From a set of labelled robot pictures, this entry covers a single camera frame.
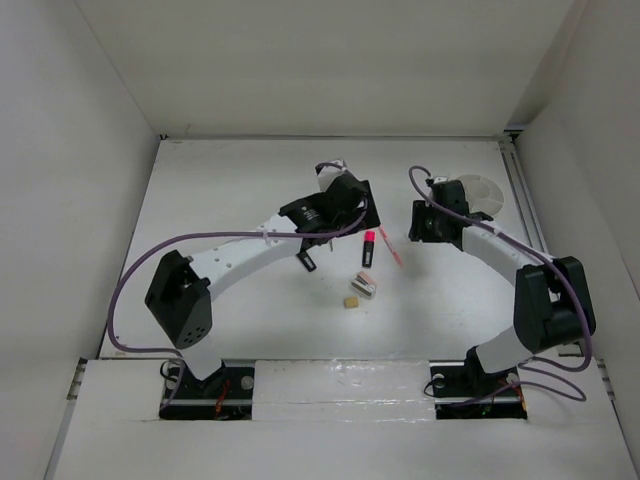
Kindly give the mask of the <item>thin pink highlighter pen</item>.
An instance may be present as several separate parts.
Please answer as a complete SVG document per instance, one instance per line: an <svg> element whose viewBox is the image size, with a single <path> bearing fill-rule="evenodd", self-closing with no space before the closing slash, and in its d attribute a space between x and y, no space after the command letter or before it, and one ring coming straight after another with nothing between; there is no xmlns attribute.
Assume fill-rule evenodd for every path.
<svg viewBox="0 0 640 480"><path fill-rule="evenodd" d="M388 248L390 254L392 255L394 261L396 262L396 264L400 267L403 268L404 267L404 262L399 254L399 252L397 251L397 249L394 247L394 245L391 242L390 237L388 236L388 234L386 233L385 229L383 226L380 226L378 228L378 231L386 245L386 247Z"/></svg>

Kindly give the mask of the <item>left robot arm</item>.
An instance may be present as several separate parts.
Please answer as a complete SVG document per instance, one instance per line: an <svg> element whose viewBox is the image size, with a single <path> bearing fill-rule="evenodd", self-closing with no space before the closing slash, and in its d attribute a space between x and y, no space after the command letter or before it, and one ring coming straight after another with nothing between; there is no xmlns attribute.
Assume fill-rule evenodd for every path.
<svg viewBox="0 0 640 480"><path fill-rule="evenodd" d="M222 387L224 362L214 347L212 303L262 268L288 257L307 270L307 251L380 225L367 180L348 171L319 181L320 191L294 200L256 230L231 232L231 240L191 257L173 250L161 258L145 305L186 360L188 384L201 396Z"/></svg>

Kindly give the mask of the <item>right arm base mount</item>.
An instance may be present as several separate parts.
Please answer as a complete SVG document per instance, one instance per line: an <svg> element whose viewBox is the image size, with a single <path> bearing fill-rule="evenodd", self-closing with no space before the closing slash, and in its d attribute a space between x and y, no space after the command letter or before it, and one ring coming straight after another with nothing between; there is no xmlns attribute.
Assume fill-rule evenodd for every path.
<svg viewBox="0 0 640 480"><path fill-rule="evenodd" d="M437 420L526 420L528 414L516 367L488 374L470 352L463 361L429 363L423 394L434 400Z"/></svg>

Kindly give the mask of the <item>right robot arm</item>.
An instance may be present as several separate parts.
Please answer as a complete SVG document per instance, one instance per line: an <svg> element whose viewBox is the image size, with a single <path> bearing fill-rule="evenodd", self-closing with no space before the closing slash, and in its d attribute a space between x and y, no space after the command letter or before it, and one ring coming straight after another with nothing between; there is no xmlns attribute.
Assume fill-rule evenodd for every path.
<svg viewBox="0 0 640 480"><path fill-rule="evenodd" d="M484 212L471 212L459 180L427 177L412 206L409 239L446 243L482 261L514 289L511 325L471 347L462 381L473 393L494 387L499 376L560 345L582 341L592 356L596 320L582 263L553 257L506 234Z"/></svg>

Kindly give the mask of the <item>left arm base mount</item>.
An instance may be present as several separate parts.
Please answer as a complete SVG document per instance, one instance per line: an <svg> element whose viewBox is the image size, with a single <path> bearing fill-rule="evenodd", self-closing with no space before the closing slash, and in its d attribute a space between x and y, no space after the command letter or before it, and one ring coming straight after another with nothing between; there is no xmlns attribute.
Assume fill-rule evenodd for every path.
<svg viewBox="0 0 640 480"><path fill-rule="evenodd" d="M164 380L159 418L171 421L252 419L254 362L227 362L206 380L197 380L177 360L159 369Z"/></svg>

